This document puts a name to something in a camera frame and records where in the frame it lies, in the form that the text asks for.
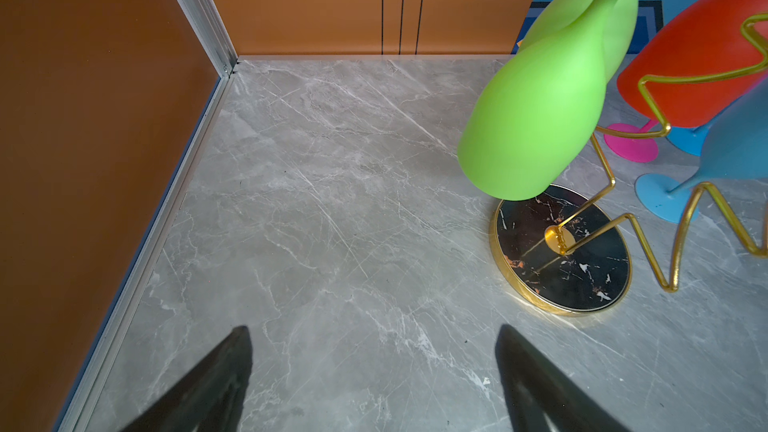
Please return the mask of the blue wine glass front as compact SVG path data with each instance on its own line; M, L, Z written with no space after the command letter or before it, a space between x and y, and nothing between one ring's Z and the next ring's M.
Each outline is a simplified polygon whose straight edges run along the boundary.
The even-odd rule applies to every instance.
M645 174L637 179L635 192L646 209L677 224L699 183L766 177L767 81L762 80L716 118L704 140L699 168L690 178L677 182L665 175Z

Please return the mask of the pink wine glass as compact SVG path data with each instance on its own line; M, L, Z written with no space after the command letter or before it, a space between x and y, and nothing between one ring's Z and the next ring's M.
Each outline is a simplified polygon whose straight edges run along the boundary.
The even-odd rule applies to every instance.
M655 125L654 120L649 120L642 127L615 123L611 124L609 129L626 133L645 133L649 132ZM658 156L658 146L654 139L630 139L605 134L604 141L616 155L631 162L648 163Z

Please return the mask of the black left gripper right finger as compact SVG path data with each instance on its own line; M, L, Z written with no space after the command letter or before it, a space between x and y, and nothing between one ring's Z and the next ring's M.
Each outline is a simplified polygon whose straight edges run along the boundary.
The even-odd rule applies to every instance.
M495 357L513 430L627 429L509 324L499 329Z

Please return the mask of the blue wine glass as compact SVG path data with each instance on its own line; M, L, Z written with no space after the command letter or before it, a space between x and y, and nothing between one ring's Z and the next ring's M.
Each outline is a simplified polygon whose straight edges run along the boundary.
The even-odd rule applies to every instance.
M699 183L766 177L767 81L762 80L716 118L704 140L699 168L690 178L677 182L665 175L645 174L637 179L635 192L646 209L677 224Z
M677 149L699 157L710 128L710 124L695 128L673 127L666 138Z

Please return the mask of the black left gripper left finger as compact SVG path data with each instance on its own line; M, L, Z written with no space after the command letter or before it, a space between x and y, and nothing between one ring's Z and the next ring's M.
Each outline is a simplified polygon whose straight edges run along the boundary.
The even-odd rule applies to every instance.
M236 431L253 364L247 326L233 328L211 352L126 431Z

